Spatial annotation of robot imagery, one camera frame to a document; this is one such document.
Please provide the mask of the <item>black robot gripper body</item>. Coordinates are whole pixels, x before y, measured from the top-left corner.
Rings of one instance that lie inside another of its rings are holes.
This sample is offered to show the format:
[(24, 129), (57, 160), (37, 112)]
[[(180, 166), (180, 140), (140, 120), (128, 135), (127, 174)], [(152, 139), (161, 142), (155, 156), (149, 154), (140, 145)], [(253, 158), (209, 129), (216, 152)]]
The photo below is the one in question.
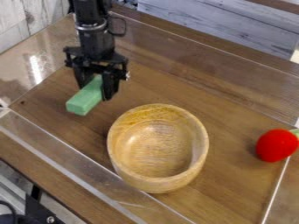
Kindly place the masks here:
[(115, 36), (116, 34), (105, 25), (76, 25), (79, 34), (79, 46), (65, 46), (65, 66), (93, 67), (95, 74), (103, 74), (107, 70), (119, 72), (120, 80), (127, 78), (125, 56), (116, 52)]

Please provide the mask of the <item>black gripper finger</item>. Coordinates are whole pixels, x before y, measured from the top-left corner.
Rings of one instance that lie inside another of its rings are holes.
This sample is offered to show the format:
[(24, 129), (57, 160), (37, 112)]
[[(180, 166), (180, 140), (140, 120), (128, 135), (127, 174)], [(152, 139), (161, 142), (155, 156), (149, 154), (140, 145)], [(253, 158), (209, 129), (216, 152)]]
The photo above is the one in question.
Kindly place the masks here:
[(111, 100), (115, 93), (117, 92), (119, 89), (119, 72), (116, 70), (107, 70), (101, 74), (101, 92), (103, 92), (103, 99), (105, 101)]
[(75, 66), (73, 73), (79, 88), (84, 88), (93, 79), (95, 68), (89, 66)]

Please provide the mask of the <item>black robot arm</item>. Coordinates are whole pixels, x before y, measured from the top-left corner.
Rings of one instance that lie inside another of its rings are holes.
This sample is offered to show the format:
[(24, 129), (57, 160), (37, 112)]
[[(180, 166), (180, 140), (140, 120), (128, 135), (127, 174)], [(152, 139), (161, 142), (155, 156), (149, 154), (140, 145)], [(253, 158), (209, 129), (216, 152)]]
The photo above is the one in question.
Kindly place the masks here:
[(115, 37), (127, 31), (113, 31), (111, 0), (69, 0), (69, 12), (75, 16), (79, 46), (65, 46), (65, 66), (73, 69), (79, 88), (84, 88), (96, 74), (101, 76), (100, 92), (108, 101), (119, 90), (119, 82), (128, 77), (128, 58), (116, 52)]

